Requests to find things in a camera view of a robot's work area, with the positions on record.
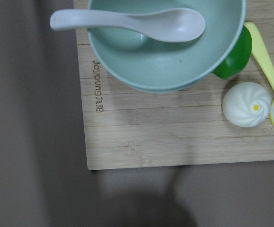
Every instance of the cutting board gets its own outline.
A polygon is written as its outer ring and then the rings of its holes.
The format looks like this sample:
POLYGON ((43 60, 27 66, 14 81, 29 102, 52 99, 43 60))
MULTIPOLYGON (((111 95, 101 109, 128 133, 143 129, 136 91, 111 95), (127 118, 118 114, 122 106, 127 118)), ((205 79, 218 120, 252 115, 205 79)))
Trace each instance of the cutting board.
MULTIPOLYGON (((75 0, 87 8, 87 0, 75 0)), ((246 21, 259 28, 274 64, 274 0, 248 0, 246 21)), ((235 84, 251 81, 274 93, 253 58, 227 80, 213 74, 188 89, 147 94, 122 84, 77 30, 88 169, 178 166, 274 160, 269 119, 253 128, 231 124, 221 103, 235 84)))

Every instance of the light green bowl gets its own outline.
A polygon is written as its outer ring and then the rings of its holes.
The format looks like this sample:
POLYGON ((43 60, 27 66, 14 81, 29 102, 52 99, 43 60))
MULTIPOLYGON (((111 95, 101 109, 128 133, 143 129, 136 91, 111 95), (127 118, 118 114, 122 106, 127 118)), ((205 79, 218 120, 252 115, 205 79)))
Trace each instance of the light green bowl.
POLYGON ((91 47, 112 75, 150 93, 186 88, 212 72, 230 53, 243 27, 246 0, 91 0, 89 9, 150 13, 186 7, 206 22, 201 37, 186 43, 164 43, 119 28, 89 29, 91 47))

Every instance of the wooden cutting board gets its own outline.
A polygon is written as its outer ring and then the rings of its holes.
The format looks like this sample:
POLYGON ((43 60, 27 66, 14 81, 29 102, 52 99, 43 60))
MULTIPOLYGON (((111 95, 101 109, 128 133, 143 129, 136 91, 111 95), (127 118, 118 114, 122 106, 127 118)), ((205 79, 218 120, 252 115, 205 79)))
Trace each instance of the wooden cutting board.
MULTIPOLYGON (((85 9, 88 1, 74 4, 85 9)), ((274 0, 248 0, 246 21, 259 28, 274 64, 274 0)), ((228 80, 211 74, 186 90, 155 95, 109 74, 92 52, 86 30, 77 30, 77 47, 90 170, 274 160, 269 119, 240 128, 221 109, 226 92, 245 81, 261 84, 274 96, 253 59, 228 80)))

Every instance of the bowl rim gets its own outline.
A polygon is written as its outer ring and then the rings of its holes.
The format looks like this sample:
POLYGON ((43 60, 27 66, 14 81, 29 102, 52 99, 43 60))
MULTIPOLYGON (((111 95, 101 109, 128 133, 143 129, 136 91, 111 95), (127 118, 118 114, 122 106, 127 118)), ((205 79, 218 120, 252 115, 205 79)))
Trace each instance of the bowl rim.
MULTIPOLYGON (((231 52, 231 50, 233 49, 233 47, 235 46, 236 42, 238 41, 238 38, 241 34, 241 31, 243 29, 243 25, 245 23, 245 16, 246 16, 246 0, 241 0, 242 1, 242 10, 241 10, 241 14, 240 14, 240 22, 238 25, 238 28, 236 30, 235 36, 233 38, 233 40, 231 41, 229 47, 227 48, 227 50, 224 52, 224 54, 219 58, 218 61, 216 61, 210 68, 208 68, 206 71, 204 71, 203 73, 199 74, 198 76, 192 78, 189 81, 183 82, 183 83, 179 83, 179 84, 175 84, 175 85, 171 85, 171 86, 148 86, 148 85, 142 85, 142 84, 138 84, 135 82, 131 82, 130 80, 127 80, 123 77, 121 77, 120 75, 118 75, 117 73, 115 73, 109 66, 107 66, 105 64, 105 62, 102 60, 102 58, 100 57, 99 53, 97 52, 96 47, 94 46, 94 42, 93 42, 93 36, 91 33, 91 29, 88 30, 88 39, 90 42, 90 46, 95 54, 95 56, 98 58, 100 64, 103 65, 103 67, 109 72, 111 73, 114 77, 116 77, 118 80, 122 81, 123 83, 125 83, 128 86, 133 87, 134 89, 140 90, 140 91, 145 91, 145 92, 152 92, 152 93, 167 93, 167 92, 171 92, 171 91, 178 91, 184 88, 187 88, 199 81, 201 81, 202 79, 204 79, 206 76, 208 76, 211 72, 213 72, 221 63, 222 61, 229 55, 229 53, 231 52)), ((88 3, 88 9, 91 9, 91 5, 92 5, 93 0, 89 0, 88 3)))

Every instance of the wood grain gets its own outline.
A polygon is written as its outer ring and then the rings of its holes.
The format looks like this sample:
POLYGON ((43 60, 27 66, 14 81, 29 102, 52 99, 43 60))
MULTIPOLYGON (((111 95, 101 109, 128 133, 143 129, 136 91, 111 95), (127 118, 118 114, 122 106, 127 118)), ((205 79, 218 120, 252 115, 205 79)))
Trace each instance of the wood grain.
MULTIPOLYGON (((85 9, 88 1, 74 4, 85 9)), ((274 64, 274 0, 248 0, 246 21, 259 28, 274 64)), ((245 81, 261 84, 274 96, 252 58, 228 80, 210 74, 188 89, 155 95, 127 87, 96 64, 86 29, 77 30, 77 48, 89 169, 274 160, 269 119, 240 128, 221 109, 226 92, 245 81)))

